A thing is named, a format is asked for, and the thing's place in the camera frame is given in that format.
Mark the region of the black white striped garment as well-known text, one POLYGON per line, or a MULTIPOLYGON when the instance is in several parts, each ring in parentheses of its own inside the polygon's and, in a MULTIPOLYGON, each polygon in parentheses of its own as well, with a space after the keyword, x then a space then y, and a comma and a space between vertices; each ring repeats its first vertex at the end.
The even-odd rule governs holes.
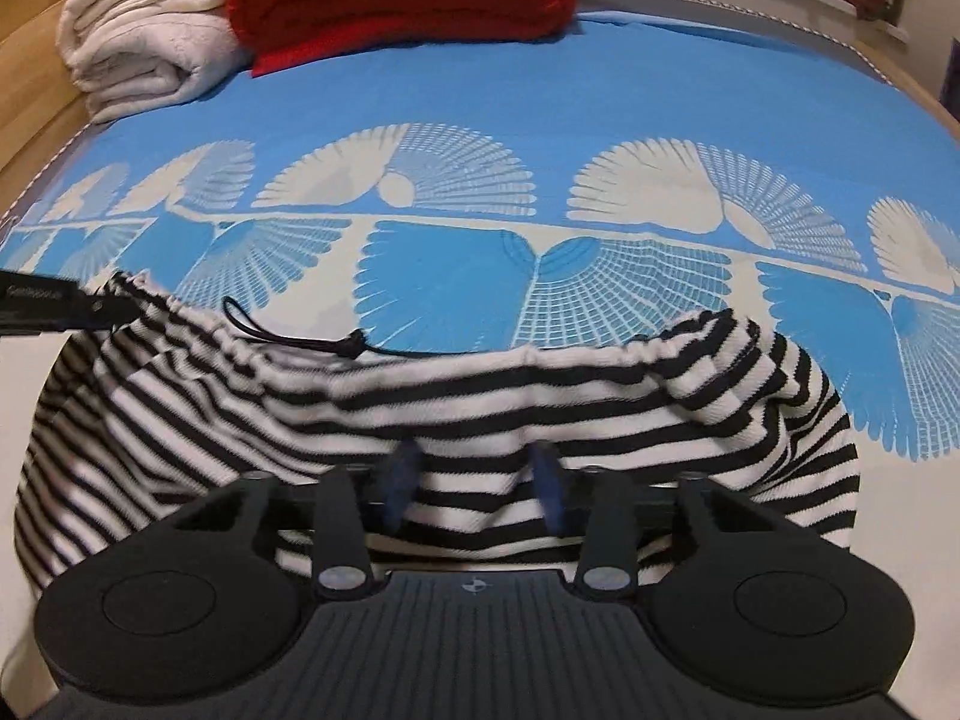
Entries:
POLYGON ((836 546, 861 475, 850 417, 804 349, 729 310, 680 317, 622 346, 535 346, 344 361, 246 337, 213 312, 117 275, 135 320, 71 335, 32 418, 13 548, 42 589, 249 473, 308 484, 413 440, 420 481, 374 564, 571 571, 527 450, 652 486, 711 476, 836 546))

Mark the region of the folded cream white blanket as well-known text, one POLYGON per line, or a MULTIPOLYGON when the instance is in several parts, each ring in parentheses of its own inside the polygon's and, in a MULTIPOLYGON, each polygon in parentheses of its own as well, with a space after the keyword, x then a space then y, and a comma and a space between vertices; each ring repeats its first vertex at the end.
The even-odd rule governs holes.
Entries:
POLYGON ((95 124, 189 103, 249 62, 228 0, 67 0, 55 44, 95 124))

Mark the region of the blue white patterned bedsheet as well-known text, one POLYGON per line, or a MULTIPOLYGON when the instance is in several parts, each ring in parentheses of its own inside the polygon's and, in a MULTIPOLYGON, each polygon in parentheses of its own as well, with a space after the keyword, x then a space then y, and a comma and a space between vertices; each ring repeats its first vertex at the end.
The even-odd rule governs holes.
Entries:
POLYGON ((410 351, 769 323, 850 410, 854 547, 918 614, 898 697, 957 710, 958 146, 887 83, 625 15, 239 75, 94 133, 14 210, 2 262, 410 351))

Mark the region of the grey striped mattress edge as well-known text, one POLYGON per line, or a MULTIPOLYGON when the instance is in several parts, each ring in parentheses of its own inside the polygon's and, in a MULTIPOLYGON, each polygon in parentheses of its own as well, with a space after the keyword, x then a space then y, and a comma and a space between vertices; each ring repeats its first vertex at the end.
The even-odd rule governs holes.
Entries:
POLYGON ((711 28, 736 29, 778 39, 846 64, 872 64, 880 75, 893 60, 869 37, 884 39, 850 13, 841 0, 579 0, 583 11, 630 11, 711 28))

